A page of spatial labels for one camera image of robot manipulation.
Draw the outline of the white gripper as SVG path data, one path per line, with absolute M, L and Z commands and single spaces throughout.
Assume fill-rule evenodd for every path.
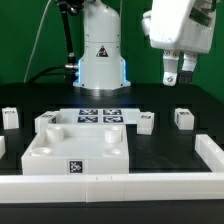
M 210 51 L 215 22 L 216 0 L 152 1 L 151 9 L 143 14 L 142 28 L 153 48 L 165 50 L 164 85 L 176 84 L 179 51 L 185 52 L 179 82 L 192 82 L 197 53 Z

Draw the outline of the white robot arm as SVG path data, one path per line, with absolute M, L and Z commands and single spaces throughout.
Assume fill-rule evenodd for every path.
M 216 5 L 224 0 L 152 0 L 143 14 L 144 35 L 162 49 L 163 84 L 189 83 L 198 56 L 211 49 Z M 120 16 L 101 0 L 84 2 L 84 54 L 73 86 L 92 96 L 111 96 L 130 86 L 120 53 Z

